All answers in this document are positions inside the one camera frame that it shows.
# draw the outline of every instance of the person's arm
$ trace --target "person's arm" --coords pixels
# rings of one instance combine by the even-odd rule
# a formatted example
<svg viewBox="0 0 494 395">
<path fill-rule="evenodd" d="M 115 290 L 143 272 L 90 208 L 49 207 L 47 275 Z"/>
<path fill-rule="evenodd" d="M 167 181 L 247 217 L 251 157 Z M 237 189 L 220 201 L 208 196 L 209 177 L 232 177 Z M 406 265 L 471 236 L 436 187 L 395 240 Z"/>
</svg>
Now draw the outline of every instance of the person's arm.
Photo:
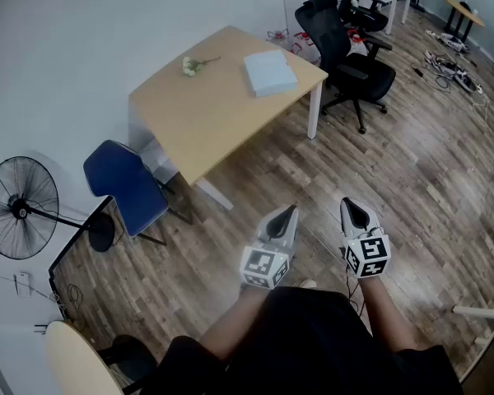
<svg viewBox="0 0 494 395">
<path fill-rule="evenodd" d="M 412 328 L 395 307 L 378 276 L 359 280 L 366 302 L 373 337 L 381 340 L 392 352 L 413 349 L 417 343 Z"/>
<path fill-rule="evenodd" d="M 247 286 L 234 305 L 201 336 L 199 343 L 221 361 L 229 358 L 254 323 L 268 294 L 263 288 Z"/>
</svg>

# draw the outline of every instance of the blue chair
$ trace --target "blue chair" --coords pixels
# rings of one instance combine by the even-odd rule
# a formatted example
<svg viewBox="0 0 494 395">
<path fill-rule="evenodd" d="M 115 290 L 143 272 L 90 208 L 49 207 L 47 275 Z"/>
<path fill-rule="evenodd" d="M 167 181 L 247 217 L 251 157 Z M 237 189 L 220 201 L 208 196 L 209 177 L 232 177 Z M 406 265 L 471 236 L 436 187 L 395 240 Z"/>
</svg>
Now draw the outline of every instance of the blue chair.
<svg viewBox="0 0 494 395">
<path fill-rule="evenodd" d="M 166 246 L 164 241 L 142 234 L 165 212 L 192 225 L 191 220 L 169 207 L 161 189 L 174 192 L 154 178 L 139 154 L 121 143 L 103 142 L 84 162 L 84 173 L 95 196 L 110 195 L 115 199 L 126 231 L 132 237 Z"/>
</svg>

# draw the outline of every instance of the white box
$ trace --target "white box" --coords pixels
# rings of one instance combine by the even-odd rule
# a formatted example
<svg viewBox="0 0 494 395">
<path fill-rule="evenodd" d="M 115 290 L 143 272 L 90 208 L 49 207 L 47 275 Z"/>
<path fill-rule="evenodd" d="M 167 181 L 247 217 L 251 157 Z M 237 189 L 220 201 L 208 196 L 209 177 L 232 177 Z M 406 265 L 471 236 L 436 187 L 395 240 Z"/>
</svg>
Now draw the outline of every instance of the white box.
<svg viewBox="0 0 494 395">
<path fill-rule="evenodd" d="M 257 97 L 296 89 L 298 80 L 280 50 L 244 57 L 245 69 Z"/>
</svg>

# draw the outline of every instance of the wire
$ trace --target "wire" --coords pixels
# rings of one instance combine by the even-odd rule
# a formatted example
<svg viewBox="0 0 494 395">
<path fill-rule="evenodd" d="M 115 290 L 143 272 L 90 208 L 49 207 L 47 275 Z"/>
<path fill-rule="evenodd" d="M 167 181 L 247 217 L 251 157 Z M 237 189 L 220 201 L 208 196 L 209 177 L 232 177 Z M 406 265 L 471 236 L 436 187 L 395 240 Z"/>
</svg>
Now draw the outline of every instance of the wire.
<svg viewBox="0 0 494 395">
<path fill-rule="evenodd" d="M 361 237 L 373 237 L 376 230 L 380 230 L 382 232 L 382 234 L 384 234 L 384 228 L 382 227 L 373 227 L 371 230 L 369 231 L 364 231 L 363 233 L 360 233 L 358 236 L 357 236 L 357 239 L 360 239 Z"/>
<path fill-rule="evenodd" d="M 128 381 L 128 379 L 126 379 L 126 378 L 125 378 L 125 377 L 124 377 L 121 373 L 119 373 L 119 372 L 117 372 L 117 371 L 115 371 L 115 370 L 113 370 L 113 369 L 110 369 L 110 372 L 111 372 L 111 373 L 115 373 L 115 374 L 117 374 L 117 375 L 118 375 L 118 376 L 119 376 L 119 377 L 120 377 L 120 378 L 124 381 L 124 384 L 129 385 L 129 384 L 131 383 L 131 382 L 130 382 L 130 381 Z"/>
<path fill-rule="evenodd" d="M 73 308 L 77 312 L 77 315 L 79 315 L 82 319 L 82 327 L 80 329 L 77 329 L 79 332 L 82 332 L 86 328 L 86 318 L 84 317 L 84 314 L 82 314 L 81 312 L 81 304 L 82 301 L 84 300 L 84 295 L 82 294 L 81 289 L 75 284 L 69 284 L 67 288 L 67 292 L 68 292 L 68 300 L 70 301 Z"/>
<path fill-rule="evenodd" d="M 355 291 L 357 291 L 358 286 L 360 285 L 357 282 L 357 285 L 353 289 L 353 291 L 349 287 L 349 275 L 347 274 L 347 271 L 349 270 L 349 265 L 346 265 L 346 287 L 347 287 L 347 301 L 349 301 L 351 304 L 355 306 L 355 311 L 359 311 L 359 305 L 355 300 L 352 300 L 353 295 L 355 294 Z"/>
<path fill-rule="evenodd" d="M 30 288 L 32 291 L 34 291 L 35 293 L 37 293 L 38 295 L 41 295 L 42 297 L 48 299 L 49 301 L 52 301 L 53 303 L 55 303 L 60 309 L 66 309 L 66 306 L 64 304 L 60 304 L 59 301 L 60 301 L 60 297 L 58 297 L 58 294 L 55 294 L 55 293 L 51 293 L 51 295 L 46 295 L 44 294 L 42 291 L 38 291 L 36 288 L 28 285 L 28 284 L 24 284 L 22 282 L 18 282 L 16 279 L 15 280 L 12 280 L 11 278 L 7 278 L 6 276 L 2 276 L 0 275 L 0 278 L 2 278 L 3 280 L 6 280 L 6 281 L 10 281 L 10 282 L 14 282 L 15 285 L 17 286 L 26 286 L 28 288 Z"/>
<path fill-rule="evenodd" d="M 362 302 L 362 307 L 361 307 L 361 312 L 359 313 L 359 318 L 362 316 L 362 311 L 364 310 L 364 306 L 366 305 L 366 302 Z"/>
<path fill-rule="evenodd" d="M 486 94 L 480 95 L 483 98 L 483 104 L 478 104 L 477 102 L 472 103 L 472 110 L 476 114 L 476 120 L 479 124 L 481 124 L 484 128 L 488 127 L 487 124 L 487 114 L 488 114 L 488 106 L 490 105 L 490 101 L 486 97 Z M 478 113 L 476 113 L 476 107 L 481 107 L 485 109 L 485 113 L 483 115 L 483 122 L 478 118 Z"/>
<path fill-rule="evenodd" d="M 450 58 L 446 55 L 443 55 L 443 56 L 436 56 L 436 59 L 437 58 L 443 58 L 444 61 L 451 61 Z M 425 70 L 427 70 L 429 73 L 433 74 L 433 75 L 436 75 L 436 84 L 439 86 L 434 86 L 432 85 L 424 76 L 422 76 L 422 80 L 430 87 L 430 88 L 433 88 L 437 91 L 440 91 L 440 92 L 445 92 L 446 94 L 449 94 L 451 92 L 451 86 L 450 86 L 450 81 L 452 79 L 454 79 L 454 74 L 452 75 L 448 75 L 446 72 L 444 72 L 440 67 L 436 67 L 434 64 L 431 64 L 432 68 L 433 69 L 430 69 L 426 64 L 419 64 L 419 65 L 416 65 L 415 63 L 412 63 L 412 69 L 416 69 L 418 67 L 420 68 L 423 68 Z"/>
<path fill-rule="evenodd" d="M 46 209 L 45 207 L 40 205 L 37 201 L 32 201 L 30 199 L 26 199 L 26 201 L 36 203 L 40 207 L 40 209 L 43 209 L 46 212 L 52 212 L 53 214 L 56 214 L 57 216 L 62 217 L 62 218 L 66 218 L 68 220 L 77 221 L 77 222 L 84 222 L 87 220 L 87 218 L 85 220 L 78 220 L 77 218 L 71 218 L 70 216 L 65 216 L 65 215 L 59 214 L 57 211 L 52 211 L 51 209 Z"/>
</svg>

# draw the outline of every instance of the fan stand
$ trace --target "fan stand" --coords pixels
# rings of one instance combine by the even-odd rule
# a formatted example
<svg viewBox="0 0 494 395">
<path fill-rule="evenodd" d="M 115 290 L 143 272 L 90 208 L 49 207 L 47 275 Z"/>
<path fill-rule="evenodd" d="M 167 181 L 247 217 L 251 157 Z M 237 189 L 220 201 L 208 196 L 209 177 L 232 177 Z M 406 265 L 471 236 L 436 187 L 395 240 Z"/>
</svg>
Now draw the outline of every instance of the fan stand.
<svg viewBox="0 0 494 395">
<path fill-rule="evenodd" d="M 79 230 L 87 230 L 89 232 L 90 245 L 96 252 L 106 252 L 114 241 L 114 220 L 110 215 L 102 212 L 88 220 L 90 225 L 79 225 L 71 221 L 66 221 L 58 216 L 35 209 L 28 205 L 26 200 L 22 197 L 19 197 L 12 204 L 9 204 L 9 207 L 11 208 L 13 216 L 17 220 L 25 220 L 29 214 L 36 214 L 38 216 L 48 218 L 49 220 L 70 225 L 78 228 Z"/>
<path fill-rule="evenodd" d="M 425 8 L 419 4 L 419 0 L 417 0 L 416 2 L 410 0 L 410 7 L 413 7 L 414 9 L 420 11 L 421 13 L 426 12 Z"/>
</svg>

